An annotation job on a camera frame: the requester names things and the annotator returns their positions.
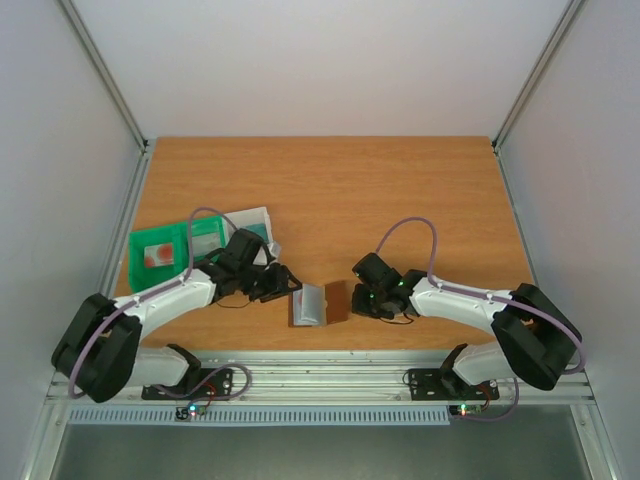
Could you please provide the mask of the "brown leather card holder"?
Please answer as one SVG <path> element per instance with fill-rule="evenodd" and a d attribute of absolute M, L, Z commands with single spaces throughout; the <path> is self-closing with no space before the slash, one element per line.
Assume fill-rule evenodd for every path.
<path fill-rule="evenodd" d="M 326 327 L 346 322 L 351 312 L 345 281 L 322 286 L 303 284 L 290 294 L 288 326 L 291 328 Z"/>

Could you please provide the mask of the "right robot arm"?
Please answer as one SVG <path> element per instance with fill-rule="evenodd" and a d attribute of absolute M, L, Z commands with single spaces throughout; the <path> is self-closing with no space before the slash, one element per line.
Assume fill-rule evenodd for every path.
<path fill-rule="evenodd" d="M 352 269 L 358 279 L 353 313 L 379 320 L 398 315 L 438 317 L 493 336 L 483 345 L 456 346 L 439 368 L 443 389 L 459 398 L 489 380 L 515 378 L 542 391 L 574 373 L 582 335 L 535 285 L 486 290 L 440 279 L 430 271 L 404 274 L 375 253 Z"/>

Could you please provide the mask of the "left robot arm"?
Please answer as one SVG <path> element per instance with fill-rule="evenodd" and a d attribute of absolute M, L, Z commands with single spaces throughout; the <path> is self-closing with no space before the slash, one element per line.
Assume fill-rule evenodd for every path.
<path fill-rule="evenodd" d="M 150 333 L 236 293 L 266 303 L 301 290 L 301 282 L 280 263 L 272 245 L 241 228 L 228 243 L 192 260 L 177 276 L 134 295 L 87 297 L 51 355 L 54 369 L 69 381 L 72 398 L 97 403 L 128 387 L 151 387 L 172 399 L 192 399 L 216 370 L 205 370 L 185 348 L 169 344 L 143 349 Z"/>

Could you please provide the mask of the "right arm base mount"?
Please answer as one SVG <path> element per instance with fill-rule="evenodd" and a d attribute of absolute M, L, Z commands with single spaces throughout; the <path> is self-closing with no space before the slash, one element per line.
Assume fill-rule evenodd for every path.
<path fill-rule="evenodd" d="M 402 377 L 413 401 L 482 401 L 498 400 L 497 386 L 489 381 L 470 385 L 453 372 L 443 372 L 439 368 L 412 368 Z"/>

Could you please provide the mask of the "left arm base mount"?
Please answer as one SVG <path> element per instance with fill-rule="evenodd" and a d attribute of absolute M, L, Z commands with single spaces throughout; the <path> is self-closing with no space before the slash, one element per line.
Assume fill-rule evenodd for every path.
<path fill-rule="evenodd" d="M 142 389 L 143 400 L 193 400 L 202 397 L 228 396 L 233 386 L 233 371 L 224 368 L 189 370 L 176 385 L 150 385 Z"/>

